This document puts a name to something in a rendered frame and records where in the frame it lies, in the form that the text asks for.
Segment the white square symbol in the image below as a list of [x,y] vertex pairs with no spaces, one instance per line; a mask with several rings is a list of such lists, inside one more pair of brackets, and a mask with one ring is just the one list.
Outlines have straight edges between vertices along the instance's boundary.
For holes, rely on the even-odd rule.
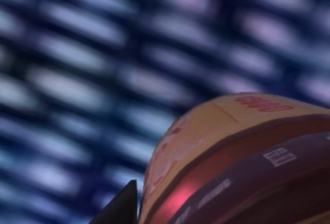
[[284,165],[290,161],[297,159],[297,157],[285,148],[278,148],[276,150],[263,154],[275,167]]

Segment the black triangular object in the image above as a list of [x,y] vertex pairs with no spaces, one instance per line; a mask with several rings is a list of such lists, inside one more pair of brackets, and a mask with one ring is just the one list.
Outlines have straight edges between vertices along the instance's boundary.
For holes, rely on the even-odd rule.
[[131,180],[90,224],[136,224],[137,201],[136,180]]

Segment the red printed logo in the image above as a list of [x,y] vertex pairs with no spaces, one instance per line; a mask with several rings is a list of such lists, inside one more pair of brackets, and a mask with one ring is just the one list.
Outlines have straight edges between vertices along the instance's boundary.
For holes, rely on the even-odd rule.
[[284,105],[276,100],[257,96],[238,97],[235,101],[247,106],[248,108],[256,108],[260,112],[286,111],[294,108],[293,106]]

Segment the blurry background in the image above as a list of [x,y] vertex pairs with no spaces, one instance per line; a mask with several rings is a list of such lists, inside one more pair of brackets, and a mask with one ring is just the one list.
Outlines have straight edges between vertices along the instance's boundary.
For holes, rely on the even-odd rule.
[[0,0],[0,223],[87,223],[241,91],[330,107],[330,0]]

